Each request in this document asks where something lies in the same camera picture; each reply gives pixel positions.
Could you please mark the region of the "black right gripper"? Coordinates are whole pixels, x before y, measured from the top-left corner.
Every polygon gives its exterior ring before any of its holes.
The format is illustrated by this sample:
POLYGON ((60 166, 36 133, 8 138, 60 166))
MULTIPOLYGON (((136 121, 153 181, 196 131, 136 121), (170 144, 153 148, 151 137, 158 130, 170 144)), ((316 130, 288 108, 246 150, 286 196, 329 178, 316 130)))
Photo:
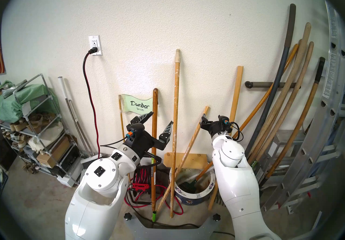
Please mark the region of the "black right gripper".
POLYGON ((211 137, 232 132, 232 124, 229 121, 209 121, 206 116, 201 117, 200 128, 208 131, 211 137))

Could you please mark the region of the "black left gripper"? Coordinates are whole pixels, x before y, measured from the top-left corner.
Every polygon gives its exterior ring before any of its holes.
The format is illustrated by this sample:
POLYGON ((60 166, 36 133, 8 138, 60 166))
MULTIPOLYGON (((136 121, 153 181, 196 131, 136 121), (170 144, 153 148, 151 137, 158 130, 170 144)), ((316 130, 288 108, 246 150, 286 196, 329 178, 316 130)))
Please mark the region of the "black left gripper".
MULTIPOLYGON (((145 113, 140 116, 135 116, 130 124, 141 123, 144 124, 149 118, 154 114, 153 111, 145 113)), ((146 131, 130 131, 127 135, 129 136, 125 140, 125 146, 133 150, 136 155, 142 159, 145 153, 151 148, 156 148, 159 150, 164 150, 166 144, 170 141, 171 133, 173 130, 173 121, 171 121, 165 128, 162 134, 160 134, 159 139, 152 137, 146 131)))

